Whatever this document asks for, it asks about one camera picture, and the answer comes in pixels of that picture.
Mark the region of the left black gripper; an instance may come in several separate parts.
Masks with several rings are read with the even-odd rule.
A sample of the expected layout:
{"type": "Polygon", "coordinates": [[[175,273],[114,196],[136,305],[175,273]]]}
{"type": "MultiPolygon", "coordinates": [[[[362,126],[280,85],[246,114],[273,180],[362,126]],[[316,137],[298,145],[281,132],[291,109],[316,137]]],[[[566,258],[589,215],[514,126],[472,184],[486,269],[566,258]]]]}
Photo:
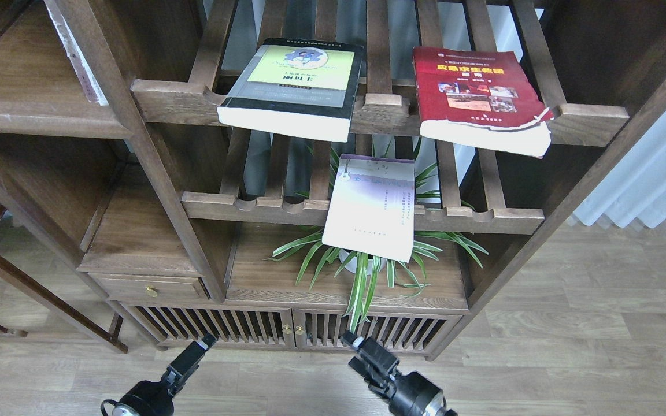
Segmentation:
{"type": "Polygon", "coordinates": [[[157,382],[140,381],[119,401],[114,403],[115,415],[172,415],[173,398],[183,389],[187,379],[206,352],[217,342],[213,334],[207,333],[193,341],[174,360],[157,382]]]}

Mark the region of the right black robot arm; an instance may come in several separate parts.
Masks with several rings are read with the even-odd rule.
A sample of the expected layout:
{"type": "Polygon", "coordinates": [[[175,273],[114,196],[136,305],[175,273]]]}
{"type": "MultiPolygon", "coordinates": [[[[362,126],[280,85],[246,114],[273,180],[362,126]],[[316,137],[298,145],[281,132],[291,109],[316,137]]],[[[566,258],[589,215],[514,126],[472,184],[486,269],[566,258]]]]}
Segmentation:
{"type": "Polygon", "coordinates": [[[354,371],[368,384],[368,389],[388,403],[394,415],[457,415],[446,407],[442,389],[420,372],[406,376],[397,369],[399,359],[373,337],[364,338],[345,331],[341,342],[353,348],[357,356],[349,361],[354,371]]]}

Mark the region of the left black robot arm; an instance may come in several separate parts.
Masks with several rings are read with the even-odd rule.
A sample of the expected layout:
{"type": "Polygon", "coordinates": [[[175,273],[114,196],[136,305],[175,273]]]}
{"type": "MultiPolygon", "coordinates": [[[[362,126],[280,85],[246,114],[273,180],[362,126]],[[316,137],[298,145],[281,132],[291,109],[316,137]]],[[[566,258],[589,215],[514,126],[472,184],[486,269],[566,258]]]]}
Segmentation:
{"type": "Polygon", "coordinates": [[[100,405],[101,413],[108,414],[104,408],[108,403],[113,406],[111,415],[172,415],[172,399],[183,389],[206,351],[216,342],[217,338],[211,333],[207,333],[199,341],[193,341],[167,366],[159,381],[140,381],[120,400],[103,400],[100,405]]]}

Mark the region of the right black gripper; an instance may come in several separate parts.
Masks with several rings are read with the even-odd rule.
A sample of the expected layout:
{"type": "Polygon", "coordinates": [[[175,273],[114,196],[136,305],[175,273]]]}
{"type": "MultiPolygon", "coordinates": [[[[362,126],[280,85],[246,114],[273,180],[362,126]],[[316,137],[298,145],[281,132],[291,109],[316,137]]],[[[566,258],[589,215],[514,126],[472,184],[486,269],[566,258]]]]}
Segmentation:
{"type": "Polygon", "coordinates": [[[370,389],[388,403],[394,415],[444,415],[442,390],[419,372],[406,376],[397,369],[399,359],[373,338],[364,338],[346,330],[341,342],[353,348],[357,356],[349,361],[370,389]]]}

